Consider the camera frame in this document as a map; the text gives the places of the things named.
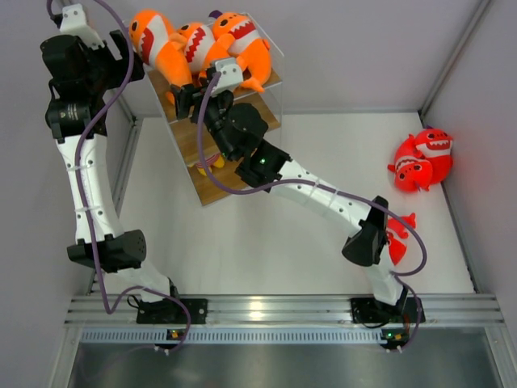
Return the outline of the large orange shark plush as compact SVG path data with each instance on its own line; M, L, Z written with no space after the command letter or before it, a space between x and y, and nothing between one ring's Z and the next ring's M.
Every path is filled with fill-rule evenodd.
M201 22L191 22L183 25L176 32L186 42L183 52L193 75L205 71L213 61L222 58L224 53L216 44L209 26Z

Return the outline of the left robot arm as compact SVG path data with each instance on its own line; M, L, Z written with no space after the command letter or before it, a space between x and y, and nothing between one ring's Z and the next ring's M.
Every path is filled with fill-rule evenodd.
M97 276L122 277L130 288L121 293L137 309L140 324L189 323L174 283L146 259L141 230L127 231L116 212L107 174L106 115L103 97L121 92L144 76L130 41L120 30L110 33L121 57L114 58L105 42L87 43L78 33L45 40L40 50L51 74L47 126L69 177L76 220L69 260L93 268Z

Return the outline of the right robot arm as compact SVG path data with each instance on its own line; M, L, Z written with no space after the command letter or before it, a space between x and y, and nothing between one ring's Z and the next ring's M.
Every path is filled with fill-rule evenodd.
M344 229L346 242L341 250L348 262L362 268L372 287L372 297L352 300L353 319L367 327L387 323L420 323L424 319L422 302L404 282L406 274L397 272L389 253L393 246L391 221L401 227L403 237L422 239L412 221L389 209L388 201L372 200L346 193L319 179L290 154L266 141L267 122L249 103L235 103L233 92L210 86L172 86L168 94L178 119L190 119L197 126L196 146L203 148L203 133L215 141L223 159L236 162L236 175L244 189L222 183L210 170L204 156L199 157L208 179L233 195L268 192L337 222Z

